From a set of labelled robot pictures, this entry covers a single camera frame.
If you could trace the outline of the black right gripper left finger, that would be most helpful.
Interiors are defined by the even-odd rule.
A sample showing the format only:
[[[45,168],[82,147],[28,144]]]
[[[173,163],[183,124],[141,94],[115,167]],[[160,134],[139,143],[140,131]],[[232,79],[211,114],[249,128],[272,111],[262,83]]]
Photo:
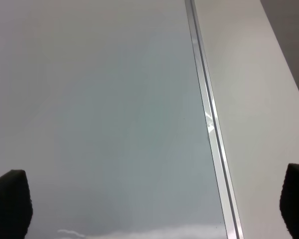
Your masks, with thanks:
[[[33,216],[26,172],[11,170],[0,177],[0,239],[25,238]]]

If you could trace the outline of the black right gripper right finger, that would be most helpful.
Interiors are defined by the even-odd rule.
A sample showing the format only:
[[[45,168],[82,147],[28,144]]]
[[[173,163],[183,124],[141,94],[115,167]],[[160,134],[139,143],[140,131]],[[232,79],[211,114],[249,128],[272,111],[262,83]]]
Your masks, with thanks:
[[[291,237],[299,239],[299,164],[290,163],[287,167],[280,211]]]

